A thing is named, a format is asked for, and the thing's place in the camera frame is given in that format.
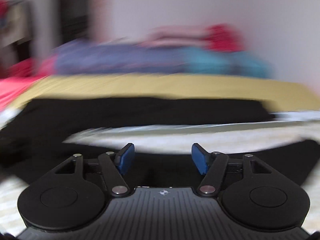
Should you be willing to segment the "black knit pants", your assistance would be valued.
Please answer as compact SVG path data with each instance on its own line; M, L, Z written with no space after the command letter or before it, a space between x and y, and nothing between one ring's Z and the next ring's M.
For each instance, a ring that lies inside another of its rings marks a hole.
M185 185L198 178L191 146L240 159L251 153L303 185L319 167L319 143L277 132L264 103L237 99L31 100L1 130L1 167L32 183L73 154L95 159L129 142L130 185Z

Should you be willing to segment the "yellow patterned bed sheet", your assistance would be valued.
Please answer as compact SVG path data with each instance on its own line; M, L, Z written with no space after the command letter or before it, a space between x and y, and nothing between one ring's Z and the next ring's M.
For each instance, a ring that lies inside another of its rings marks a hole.
M263 150L281 146L302 137L319 141L319 97L305 86L276 80L232 76L205 75L105 75L49 76L33 83L15 99L9 112L22 109L34 98L95 99L108 96L155 96L169 99L235 98L264 100L270 109L287 116L286 123L240 125L211 128L182 128L172 131L152 131L147 137L140 132L98 132L79 136L79 142L121 145L132 139L140 150L159 152L173 145L178 153L187 143L198 139L206 146L217 147L226 153Z

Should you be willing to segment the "blue plaid folded quilt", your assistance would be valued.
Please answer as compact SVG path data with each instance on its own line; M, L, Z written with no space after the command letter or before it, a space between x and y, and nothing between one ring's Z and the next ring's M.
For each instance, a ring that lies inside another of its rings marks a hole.
M53 72L78 74L208 74L269 79L266 62L246 51L219 53L198 47L96 45L73 40L54 50Z

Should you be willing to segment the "red folded blanket stack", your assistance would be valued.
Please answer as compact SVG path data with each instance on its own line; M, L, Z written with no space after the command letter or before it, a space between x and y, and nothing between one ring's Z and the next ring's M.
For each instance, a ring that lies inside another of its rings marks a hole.
M205 47L221 53L244 51L245 46L240 33L228 24L216 24L207 27Z

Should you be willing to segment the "pink bed blanket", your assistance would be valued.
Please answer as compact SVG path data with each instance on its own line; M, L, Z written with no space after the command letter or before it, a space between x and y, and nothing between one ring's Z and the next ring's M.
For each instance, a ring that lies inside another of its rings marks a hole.
M49 76L9 77L1 79L1 112L22 109L30 100L40 96L41 85Z

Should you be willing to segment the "red clothes pile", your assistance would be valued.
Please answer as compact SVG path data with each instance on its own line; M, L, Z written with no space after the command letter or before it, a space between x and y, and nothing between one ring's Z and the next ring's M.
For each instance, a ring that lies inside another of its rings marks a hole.
M34 77L35 60L28 58L16 64L13 64L8 69L8 77Z

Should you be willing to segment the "pink folded blanket upper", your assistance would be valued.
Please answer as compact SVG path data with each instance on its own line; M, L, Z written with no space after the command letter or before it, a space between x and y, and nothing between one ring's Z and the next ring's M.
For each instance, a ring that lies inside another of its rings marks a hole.
M171 25L155 28L139 45L144 47L205 47L210 30L201 26Z

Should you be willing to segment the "hanging clothes on rack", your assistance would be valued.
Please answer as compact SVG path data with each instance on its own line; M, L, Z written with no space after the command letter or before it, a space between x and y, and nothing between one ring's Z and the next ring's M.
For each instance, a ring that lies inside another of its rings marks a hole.
M18 62L31 57L33 10L29 0L1 0L1 48L11 49Z

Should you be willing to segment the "dark window frame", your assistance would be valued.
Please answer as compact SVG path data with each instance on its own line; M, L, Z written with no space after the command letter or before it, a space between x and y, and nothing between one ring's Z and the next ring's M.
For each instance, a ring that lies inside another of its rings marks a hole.
M59 0L62 43L88 34L88 0Z

